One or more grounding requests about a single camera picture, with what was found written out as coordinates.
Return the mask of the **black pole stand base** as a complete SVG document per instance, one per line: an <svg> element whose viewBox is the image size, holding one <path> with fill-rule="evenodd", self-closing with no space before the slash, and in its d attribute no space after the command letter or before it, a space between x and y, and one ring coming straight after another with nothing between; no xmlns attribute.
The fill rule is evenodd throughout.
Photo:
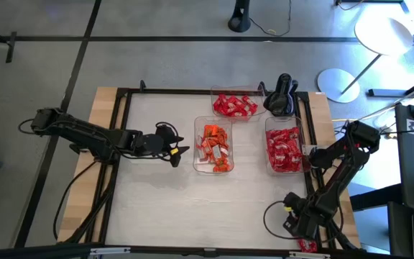
<svg viewBox="0 0 414 259"><path fill-rule="evenodd" d="M228 21L228 28L233 32L246 32L250 26L249 18L250 0L236 0L231 18Z"/></svg>

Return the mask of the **silver mounting bracket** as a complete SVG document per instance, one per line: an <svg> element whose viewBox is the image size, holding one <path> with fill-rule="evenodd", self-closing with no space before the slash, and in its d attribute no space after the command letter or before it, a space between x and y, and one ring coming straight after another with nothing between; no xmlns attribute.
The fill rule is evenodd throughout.
<svg viewBox="0 0 414 259"><path fill-rule="evenodd" d="M319 253L290 252L288 258L295 259L331 259L330 255Z"/></svg>
<svg viewBox="0 0 414 259"><path fill-rule="evenodd" d="M90 256L121 255L130 253L130 247L95 247L90 249Z"/></svg>

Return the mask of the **white round side table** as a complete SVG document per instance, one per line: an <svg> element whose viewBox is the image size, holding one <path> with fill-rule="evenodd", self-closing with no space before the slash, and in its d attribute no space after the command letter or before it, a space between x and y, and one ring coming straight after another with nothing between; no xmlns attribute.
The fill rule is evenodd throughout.
<svg viewBox="0 0 414 259"><path fill-rule="evenodd" d="M354 34L359 43L376 56L357 76L340 68L328 68L318 74L318 90L337 103L350 103L359 96L359 79L381 57L403 55L413 45L413 34L392 17L361 18L354 26Z"/></svg>

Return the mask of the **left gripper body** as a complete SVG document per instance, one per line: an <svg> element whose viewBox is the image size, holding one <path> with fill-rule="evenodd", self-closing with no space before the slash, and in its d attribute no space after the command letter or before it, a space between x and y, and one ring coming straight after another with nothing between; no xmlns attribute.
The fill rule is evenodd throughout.
<svg viewBox="0 0 414 259"><path fill-rule="evenodd" d="M169 146L173 143L174 137L172 135L142 135L134 139L134 155L137 157L167 155Z"/></svg>

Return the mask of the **clear plastic bin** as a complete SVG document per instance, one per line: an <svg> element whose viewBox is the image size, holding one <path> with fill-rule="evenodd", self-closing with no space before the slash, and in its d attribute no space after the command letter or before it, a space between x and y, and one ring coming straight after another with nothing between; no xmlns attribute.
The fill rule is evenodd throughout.
<svg viewBox="0 0 414 259"><path fill-rule="evenodd" d="M273 169L271 169L270 166L270 162L269 162L269 155L267 153L267 138L266 138L266 131L269 130L283 130L283 129L287 129L287 128L292 128L292 127L298 127L300 130L300 135L298 138L298 141L300 143L300 147L301 147L301 153L303 154L302 160L301 160L301 164L302 164L302 170L299 173L305 173L307 171L309 171L311 165L308 162L308 155L307 152L305 151L306 148L306 143L305 143L305 137L303 134L303 128L301 125L301 120L297 117L269 117L266 119L265 121L265 131L264 131L264 141L265 141L265 150L266 150L266 157L267 157L267 171L270 174L274 174L277 176L281 176L281 175L290 175L290 174L299 174L299 173L283 173L283 172L275 172L273 171ZM282 140L281 138L276 141L276 142L287 142Z"/></svg>
<svg viewBox="0 0 414 259"><path fill-rule="evenodd" d="M204 146L204 149L206 151L207 144L210 143L211 145L222 145L219 142L219 139L217 137L203 137L204 132L204 126L205 125L217 125L218 127L222 127L225 129L228 138L227 138L227 145L223 145L228 148L229 150L229 157L227 159L229 160L229 164L233 166L232 170L234 169L234 149L233 149L233 133L232 133L232 122L228 119L224 119L222 117L197 117L194 121L194 151L193 151L193 167L196 171L203 174L210 174L210 175L221 175L226 173L214 173L213 167L215 166L215 160L209 160L207 155L206 161L199 161L198 158L198 150L196 147L196 139L198 137L201 137L203 140L202 146Z"/></svg>
<svg viewBox="0 0 414 259"><path fill-rule="evenodd" d="M266 112L266 109L263 106L264 100L265 100L265 90L262 85L246 85L246 86L212 86L211 90L211 103L212 103L212 110L213 110L213 102L217 100L219 94L224 94L226 98L228 99L230 96L235 96L238 98L244 105L243 108L245 110L245 107L248 106L247 103L242 101L242 97L244 95L247 95L250 97L255 103L257 103L258 107L257 112L252 116L245 116L245 117L226 117L220 115L217 111L213 110L213 113L218 116L222 117L224 119L228 119L232 122L256 122L259 120L262 114ZM224 105L224 109L228 112L228 108L226 103Z"/></svg>

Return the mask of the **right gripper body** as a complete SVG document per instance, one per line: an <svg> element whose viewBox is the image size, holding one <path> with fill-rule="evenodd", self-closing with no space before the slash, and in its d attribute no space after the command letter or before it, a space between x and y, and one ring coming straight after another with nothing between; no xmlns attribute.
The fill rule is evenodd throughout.
<svg viewBox="0 0 414 259"><path fill-rule="evenodd" d="M313 204L307 203L301 206L299 212L293 212L293 214L299 221L298 229L300 230L301 238L314 240L322 220L317 208Z"/></svg>

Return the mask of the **black floor stand bar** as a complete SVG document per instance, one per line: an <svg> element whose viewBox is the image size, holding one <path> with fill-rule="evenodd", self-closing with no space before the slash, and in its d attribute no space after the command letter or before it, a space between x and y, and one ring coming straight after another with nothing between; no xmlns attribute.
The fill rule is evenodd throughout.
<svg viewBox="0 0 414 259"><path fill-rule="evenodd" d="M11 32L10 36L9 36L9 41L8 43L8 51L6 54L6 63L11 63L12 59L13 59L13 55L14 55L14 47L15 47L15 43L16 43L16 38L17 38L17 32L13 31Z"/></svg>

